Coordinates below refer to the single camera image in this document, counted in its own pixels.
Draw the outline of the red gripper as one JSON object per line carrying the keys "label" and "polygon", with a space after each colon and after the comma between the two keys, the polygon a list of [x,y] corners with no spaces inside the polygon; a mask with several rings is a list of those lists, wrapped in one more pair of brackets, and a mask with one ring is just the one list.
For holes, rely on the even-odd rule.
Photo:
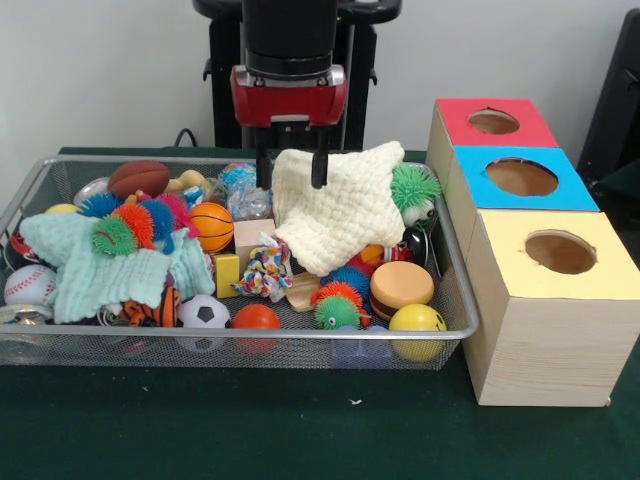
{"label": "red gripper", "polygon": [[272,163],[269,156],[269,129],[274,118],[304,118],[317,127],[317,148],[311,165],[311,184],[321,189],[327,184],[329,156],[329,125],[339,122],[342,115],[347,85],[311,87],[247,86],[233,74],[230,79],[231,95],[238,123],[243,127],[256,127],[256,186],[270,189]]}

